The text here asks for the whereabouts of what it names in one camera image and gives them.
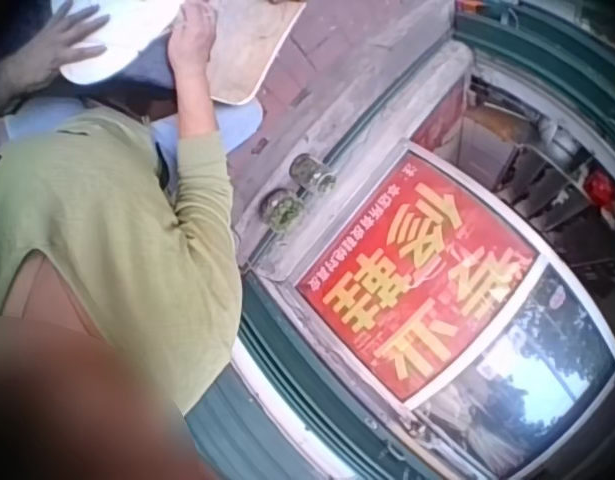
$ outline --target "hand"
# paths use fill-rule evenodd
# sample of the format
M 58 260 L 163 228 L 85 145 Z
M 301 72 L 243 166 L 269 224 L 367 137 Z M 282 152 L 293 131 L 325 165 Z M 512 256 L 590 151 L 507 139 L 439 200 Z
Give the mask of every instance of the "hand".
M 216 41 L 216 10 L 206 0 L 185 0 L 169 40 L 176 76 L 204 75 Z
M 66 0 L 27 45 L 4 61 L 3 67 L 16 94 L 46 87 L 58 75 L 61 66 L 97 57 L 106 51 L 104 46 L 73 47 L 109 21 L 109 15 L 86 21 L 98 12 L 98 6 L 68 15 L 73 3 L 73 0 Z

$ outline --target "blurry finger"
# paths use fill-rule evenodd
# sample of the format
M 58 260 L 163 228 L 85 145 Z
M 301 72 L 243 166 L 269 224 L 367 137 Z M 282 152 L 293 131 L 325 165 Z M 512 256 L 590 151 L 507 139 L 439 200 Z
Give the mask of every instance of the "blurry finger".
M 176 47 L 177 45 L 180 45 L 182 43 L 182 32 L 180 31 L 180 29 L 178 28 L 174 28 L 174 31 L 171 32 L 171 37 L 169 37 L 169 46 L 170 47 Z
M 56 23 L 60 22 L 63 18 L 67 16 L 71 7 L 74 6 L 74 0 L 65 0 L 65 2 L 60 6 L 56 13 L 49 19 L 47 22 L 47 26 L 56 25 Z
M 201 8 L 203 16 L 210 22 L 216 23 L 216 20 L 218 19 L 218 10 L 216 10 L 209 3 L 204 3 Z
M 78 43 L 84 40 L 92 33 L 97 32 L 109 22 L 109 15 L 103 15 L 102 17 L 95 18 L 91 22 L 80 23 L 67 33 L 67 42 L 69 45 Z
M 82 62 L 90 58 L 99 57 L 107 51 L 107 47 L 99 45 L 95 47 L 70 48 L 60 56 L 61 65 Z
M 185 23 L 187 23 L 187 11 L 185 10 L 185 4 L 182 4 L 180 10 L 178 10 L 174 25 L 183 26 Z
M 180 11 L 183 14 L 183 23 L 187 23 L 188 21 L 193 19 L 193 11 L 186 3 L 180 7 Z
M 208 32 L 214 32 L 217 25 L 217 14 L 213 8 L 206 8 L 202 12 L 202 25 Z
M 83 20 L 86 20 L 94 15 L 98 10 L 100 10 L 98 5 L 92 5 L 91 7 L 83 8 L 82 10 L 69 15 L 62 21 L 63 29 L 69 30 L 70 28 L 73 28 Z
M 183 5 L 183 10 L 185 12 L 185 16 L 187 17 L 187 21 L 190 23 L 198 24 L 202 22 L 205 14 L 203 13 L 206 5 L 204 3 L 194 3 L 191 1 L 187 1 Z
M 213 8 L 209 0 L 186 0 L 185 3 L 189 5 L 205 6 L 205 7 Z

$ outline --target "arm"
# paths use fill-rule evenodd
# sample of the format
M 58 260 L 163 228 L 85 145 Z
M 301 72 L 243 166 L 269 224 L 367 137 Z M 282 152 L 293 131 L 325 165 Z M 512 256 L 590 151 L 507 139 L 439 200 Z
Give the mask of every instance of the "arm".
M 202 0 L 187 0 L 174 26 L 169 57 L 180 126 L 176 214 L 190 248 L 196 245 L 210 252 L 212 260 L 224 267 L 235 261 L 232 187 L 206 75 L 215 28 L 215 11 Z
M 92 6 L 69 15 L 73 0 L 67 0 L 32 40 L 0 61 L 0 113 L 16 97 L 46 87 L 65 64 L 97 57 L 104 46 L 73 48 L 73 45 L 109 21 L 102 16 L 86 21 L 99 8 Z

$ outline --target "green sweater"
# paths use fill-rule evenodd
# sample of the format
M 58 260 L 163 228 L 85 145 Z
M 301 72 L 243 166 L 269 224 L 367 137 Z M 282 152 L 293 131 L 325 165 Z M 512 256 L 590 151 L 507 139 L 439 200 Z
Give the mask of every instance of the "green sweater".
M 229 362 L 240 319 L 219 135 L 180 141 L 173 208 L 149 129 L 108 109 L 0 157 L 0 312 L 25 257 L 42 252 L 107 342 L 187 413 Z

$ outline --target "glass jar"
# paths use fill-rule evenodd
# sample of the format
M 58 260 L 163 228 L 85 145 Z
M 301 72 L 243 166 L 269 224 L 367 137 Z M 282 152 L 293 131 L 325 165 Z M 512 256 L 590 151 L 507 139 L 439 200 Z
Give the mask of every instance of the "glass jar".
M 291 190 L 281 188 L 271 192 L 260 205 L 260 216 L 274 232 L 289 230 L 303 213 L 304 204 Z
M 324 194 L 336 185 L 336 176 L 329 168 L 308 154 L 300 155 L 289 168 L 291 178 L 311 193 Z

